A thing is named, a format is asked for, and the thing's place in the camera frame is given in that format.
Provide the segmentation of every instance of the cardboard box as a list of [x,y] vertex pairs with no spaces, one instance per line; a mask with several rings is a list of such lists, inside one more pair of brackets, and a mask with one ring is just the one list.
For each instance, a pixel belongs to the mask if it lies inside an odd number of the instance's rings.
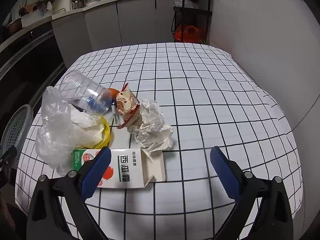
[[[99,149],[74,149],[73,166],[78,171],[87,160],[92,160]],[[152,182],[165,181],[162,151],[149,158],[144,149],[111,150],[111,163],[103,174],[98,187],[143,188]]]

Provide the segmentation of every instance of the table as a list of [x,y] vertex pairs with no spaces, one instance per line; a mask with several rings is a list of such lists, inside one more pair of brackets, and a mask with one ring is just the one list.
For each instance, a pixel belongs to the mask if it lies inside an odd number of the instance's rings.
[[[234,206],[210,164],[210,148],[216,145],[258,178],[282,177],[293,217],[300,208],[301,165],[287,119],[227,52],[191,43],[124,46],[82,55],[69,70],[79,70],[106,88],[121,90],[128,82],[138,98],[156,100],[165,122],[175,129],[173,147],[164,151],[165,182],[136,190],[97,189],[86,200],[110,239],[211,239]],[[59,177],[35,152],[41,125],[40,109],[16,179],[16,203],[24,212],[38,177]],[[110,148],[136,147],[126,128],[111,129]],[[80,238],[64,198],[60,201],[72,234]],[[248,234],[260,201],[240,238]]]

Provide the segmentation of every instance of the gray colander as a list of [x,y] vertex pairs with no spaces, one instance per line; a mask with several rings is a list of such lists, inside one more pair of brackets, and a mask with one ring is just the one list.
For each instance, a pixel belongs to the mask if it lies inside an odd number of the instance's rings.
[[30,129],[32,118],[33,110],[31,106],[24,105],[14,113],[5,127],[1,139],[0,156],[2,156],[11,146],[15,146],[18,155],[13,167],[18,164],[22,146]]

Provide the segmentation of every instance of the shelving rack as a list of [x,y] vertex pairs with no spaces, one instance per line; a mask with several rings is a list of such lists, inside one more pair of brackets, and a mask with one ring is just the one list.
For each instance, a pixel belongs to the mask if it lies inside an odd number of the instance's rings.
[[188,8],[185,7],[185,0],[182,0],[182,7],[173,7],[174,10],[174,29],[177,29],[177,13],[182,14],[181,19],[181,42],[183,42],[183,33],[184,33],[184,17],[186,14],[194,14],[194,15],[206,15],[207,21],[206,21],[206,27],[205,27],[205,37],[207,39],[208,34],[208,27],[209,27],[209,18],[212,15],[212,12],[210,11],[210,5],[211,0],[208,0],[208,9],[207,10],[201,10],[201,9],[195,9],[195,8]]

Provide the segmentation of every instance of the silver bolt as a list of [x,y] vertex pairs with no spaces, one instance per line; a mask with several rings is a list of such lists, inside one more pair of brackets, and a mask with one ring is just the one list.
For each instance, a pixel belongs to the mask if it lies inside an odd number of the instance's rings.
[[44,181],[44,180],[45,180],[45,177],[46,177],[46,175],[41,175],[41,176],[39,177],[39,181]]
[[246,176],[246,178],[251,179],[253,177],[253,174],[250,171],[246,171],[244,173],[244,175]]
[[282,179],[279,176],[275,176],[275,181],[278,182],[278,183],[281,183]]
[[68,176],[70,177],[70,178],[73,178],[74,176],[76,176],[77,175],[77,172],[76,171],[69,171],[69,173],[68,173]]

